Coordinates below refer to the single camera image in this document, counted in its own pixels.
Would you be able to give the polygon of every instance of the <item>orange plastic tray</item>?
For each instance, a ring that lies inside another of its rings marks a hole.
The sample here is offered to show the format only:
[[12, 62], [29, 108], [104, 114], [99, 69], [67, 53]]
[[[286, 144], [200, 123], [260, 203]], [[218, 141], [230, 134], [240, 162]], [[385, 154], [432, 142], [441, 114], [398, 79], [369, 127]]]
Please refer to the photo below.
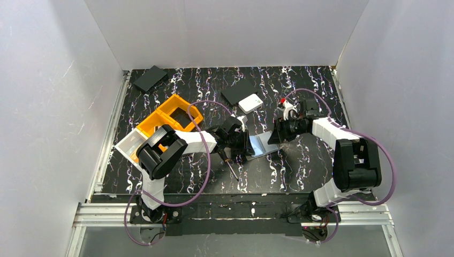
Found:
[[[190, 132], [195, 128], [194, 123], [190, 122], [186, 127], [182, 127], [181, 124], [170, 117], [172, 113], [177, 110], [177, 108], [180, 108], [186, 112], [188, 106], [189, 103], [186, 102], [186, 100], [181, 98], [179, 95], [174, 94], [161, 105], [159, 105], [159, 107], [146, 119], [144, 119], [139, 125], [137, 125], [137, 128], [147, 137], [150, 137], [158, 127], [164, 124], [170, 125], [174, 130]], [[203, 117], [197, 107], [192, 106], [189, 112], [197, 124], [200, 124], [202, 122]]]

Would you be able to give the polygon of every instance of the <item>black cable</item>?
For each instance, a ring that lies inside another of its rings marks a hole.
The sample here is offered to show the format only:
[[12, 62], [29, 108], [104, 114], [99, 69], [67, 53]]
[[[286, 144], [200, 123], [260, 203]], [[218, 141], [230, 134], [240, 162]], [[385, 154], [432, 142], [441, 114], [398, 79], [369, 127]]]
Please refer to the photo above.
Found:
[[314, 238], [319, 238], [318, 236], [316, 236], [314, 233], [310, 232], [309, 230], [303, 229], [302, 231], [303, 231], [303, 232], [308, 232], [308, 233], [311, 234], [312, 237], [314, 237]]
[[162, 234], [164, 234], [164, 233], [165, 233], [165, 232], [157, 233], [157, 234], [152, 238], [152, 240], [150, 241], [150, 244], [153, 242], [153, 240], [155, 240], [155, 238], [156, 238], [157, 235], [162, 235]]
[[308, 237], [309, 239], [312, 239], [314, 241], [320, 241], [318, 239], [315, 239], [313, 236], [310, 236], [310, 235], [307, 235], [307, 234], [304, 234], [304, 232], [302, 233], [303, 235], [305, 235], [306, 237]]
[[293, 210], [293, 211], [292, 211], [291, 213], [289, 213], [289, 214], [283, 214], [283, 215], [281, 215], [281, 218], [288, 218], [288, 217], [292, 216], [292, 215], [295, 214], [295, 213], [299, 210], [299, 208], [301, 208], [301, 207], [302, 207], [302, 205], [300, 205], [300, 206], [298, 206], [297, 208], [295, 208], [295, 210]]

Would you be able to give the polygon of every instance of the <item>metal frame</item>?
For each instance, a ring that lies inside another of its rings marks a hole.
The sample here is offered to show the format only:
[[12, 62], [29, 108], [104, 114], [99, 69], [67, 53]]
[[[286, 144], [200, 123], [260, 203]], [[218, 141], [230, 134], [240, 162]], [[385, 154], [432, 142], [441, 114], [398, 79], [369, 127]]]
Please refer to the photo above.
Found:
[[386, 243], [388, 243], [389, 252], [391, 257], [403, 257], [400, 250], [399, 242], [397, 241], [396, 233], [394, 232], [393, 225], [382, 225]]
[[[342, 109], [345, 113], [347, 125], [351, 127], [349, 117], [347, 115], [345, 104], [341, 92], [339, 81], [336, 77], [336, 71], [331, 69], [331, 74], [334, 79], [336, 91], [339, 95], [339, 99], [342, 105]], [[112, 112], [112, 116], [109, 122], [108, 131], [106, 138], [103, 143], [100, 158], [98, 160], [98, 170], [92, 181], [92, 186], [87, 196], [88, 203], [82, 203], [79, 205], [73, 223], [73, 231], [71, 236], [70, 245], [66, 256], [79, 256], [82, 247], [82, 242], [85, 237], [86, 227], [99, 226], [99, 227], [113, 227], [113, 226], [124, 226], [124, 214], [125, 214], [125, 203], [90, 203], [92, 195], [98, 193], [102, 189], [102, 183], [104, 180], [105, 170], [108, 164], [109, 154], [112, 149], [112, 144], [115, 137], [115, 131], [118, 125], [119, 116], [123, 107], [123, 102], [130, 82], [131, 72], [125, 74], [124, 82], [118, 93], [117, 101]], [[339, 223], [340, 226], [344, 225], [381, 225], [383, 233], [388, 243], [389, 251], [392, 257], [403, 256], [400, 250], [399, 243], [397, 241], [396, 234], [394, 232], [394, 222], [389, 213], [388, 206], [386, 204], [380, 206], [367, 206], [361, 202], [350, 201], [341, 202], [338, 204], [340, 217], [342, 221]], [[127, 213], [127, 220], [129, 220], [131, 214], [131, 207]], [[127, 224], [127, 226], [146, 226], [146, 227], [161, 227], [160, 224]], [[302, 223], [301, 226], [319, 226], [318, 223]]]
[[115, 132], [117, 131], [118, 121], [123, 107], [123, 102], [125, 101], [126, 90], [129, 85], [129, 80], [131, 78], [131, 72], [128, 71], [125, 73], [123, 84], [118, 92], [117, 100], [113, 107], [113, 112], [110, 117], [109, 126], [107, 128], [107, 133], [104, 138], [104, 142], [101, 148], [101, 154], [96, 165], [97, 170], [90, 187], [90, 191], [87, 195], [87, 202], [90, 202], [94, 193], [101, 192], [102, 183], [104, 181], [105, 170], [109, 162], [109, 155], [114, 144]]
[[332, 75], [332, 79], [334, 81], [334, 86], [336, 88], [337, 95], [339, 96], [340, 106], [342, 107], [342, 110], [344, 111], [345, 119], [347, 120], [347, 126], [352, 127], [349, 116], [347, 114], [347, 109], [345, 108], [344, 95], [342, 94], [341, 85], [339, 83], [339, 80], [337, 79], [337, 75], [336, 75], [337, 71], [333, 70], [332, 67], [330, 67], [329, 69], [331, 70], [331, 75]]

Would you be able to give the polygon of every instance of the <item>white box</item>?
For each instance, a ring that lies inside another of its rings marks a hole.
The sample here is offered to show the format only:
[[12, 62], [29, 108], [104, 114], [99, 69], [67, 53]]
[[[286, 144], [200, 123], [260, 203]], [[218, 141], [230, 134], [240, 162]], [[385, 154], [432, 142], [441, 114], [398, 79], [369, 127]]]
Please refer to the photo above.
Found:
[[262, 107], [263, 101], [256, 94], [252, 94], [239, 101], [238, 105], [245, 114], [248, 114], [257, 108]]
[[142, 170], [142, 168], [139, 166], [137, 162], [132, 160], [131, 155], [135, 153], [137, 148], [143, 142], [147, 141], [148, 137], [142, 134], [140, 130], [137, 128], [133, 129], [128, 135], [126, 135], [120, 142], [118, 142], [115, 145], [115, 148], [129, 161], [131, 162], [137, 169], [139, 169], [142, 172], [145, 172]]

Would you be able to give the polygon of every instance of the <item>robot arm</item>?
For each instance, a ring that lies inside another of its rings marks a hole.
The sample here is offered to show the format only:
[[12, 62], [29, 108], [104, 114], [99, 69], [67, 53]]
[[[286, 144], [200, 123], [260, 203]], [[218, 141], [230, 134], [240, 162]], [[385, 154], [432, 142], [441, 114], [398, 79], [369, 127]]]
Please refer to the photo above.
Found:
[[372, 141], [343, 131], [341, 126], [323, 117], [315, 100], [300, 102], [300, 111], [287, 100], [278, 110], [281, 117], [274, 120], [274, 130], [268, 141], [288, 142], [297, 135], [310, 133], [334, 149], [332, 179], [309, 195], [305, 211], [309, 214], [324, 211], [326, 206], [349, 195], [377, 187], [381, 183], [378, 147]]
[[[245, 117], [228, 117], [220, 126], [214, 126], [202, 132], [175, 131], [169, 125], [161, 126], [136, 151], [143, 176], [143, 190], [159, 200], [164, 200], [164, 179], [172, 171], [181, 157], [193, 153], [206, 153], [200, 133], [207, 143], [210, 153], [218, 153], [223, 161], [231, 155], [253, 155], [249, 133], [245, 125]], [[142, 194], [137, 202], [149, 218], [154, 216], [153, 210], [159, 203]]]

